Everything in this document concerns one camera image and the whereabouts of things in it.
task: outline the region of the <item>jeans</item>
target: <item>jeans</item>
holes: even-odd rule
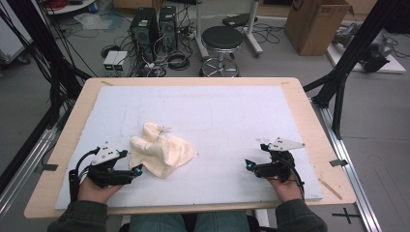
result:
[[[179,214],[132,216],[130,232],[186,232]],[[210,212],[197,215],[195,232],[249,232],[245,211]]]

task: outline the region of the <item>white cloth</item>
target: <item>white cloth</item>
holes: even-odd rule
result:
[[[189,142],[175,136],[167,138],[164,127],[155,123],[146,123],[142,138],[133,136],[131,147],[130,168],[142,163],[161,178],[167,178],[174,169],[190,161],[194,153]]]

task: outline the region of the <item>wooden table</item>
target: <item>wooden table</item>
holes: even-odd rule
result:
[[[54,210],[60,188],[71,155],[78,143],[84,125],[94,107],[98,93],[103,86],[279,86],[286,97],[300,136],[306,144],[307,153],[323,192],[320,201],[309,201],[308,205],[352,204],[356,201],[342,168],[332,167],[329,161],[336,154],[322,129],[319,120],[298,79],[292,77],[241,77],[241,78],[92,78],[89,79],[75,104],[73,112],[64,127],[48,163],[58,164],[56,171],[45,171],[39,180],[24,211],[27,218],[56,218],[63,212]],[[236,209],[275,208],[279,202],[244,204],[189,205],[166,207],[134,207],[109,209],[113,215],[150,214],[161,212],[195,212]]]

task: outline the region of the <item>black metal frame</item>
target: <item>black metal frame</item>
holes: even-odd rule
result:
[[[409,0],[378,0],[357,35],[340,57],[335,68],[322,78],[304,86],[305,92],[308,92],[323,85],[319,94],[312,98],[313,103],[322,108],[327,108],[329,101],[336,95],[332,130],[339,140],[341,140],[340,120],[346,79],[361,57],[366,53],[370,44],[397,11],[401,1]]]
[[[31,0],[7,0],[7,2],[32,38],[33,44],[35,44],[39,52],[49,64],[51,107],[0,176],[0,194],[5,190],[14,174],[27,159],[44,130],[51,128],[58,122],[60,118],[60,107],[63,103],[68,100],[75,101],[78,98],[82,86],[76,77],[78,76],[82,80],[91,77],[90,74],[83,72],[65,59],[62,51],[58,47]],[[27,43],[18,35],[19,32],[14,32],[20,39],[21,43],[27,45]],[[32,53],[32,55],[34,54],[32,46],[26,46],[25,48]],[[66,90],[65,96],[62,95],[61,89]]]

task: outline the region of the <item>black stool seat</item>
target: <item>black stool seat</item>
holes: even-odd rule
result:
[[[202,33],[202,42],[214,49],[234,49],[240,46],[243,41],[241,32],[227,26],[211,27]]]

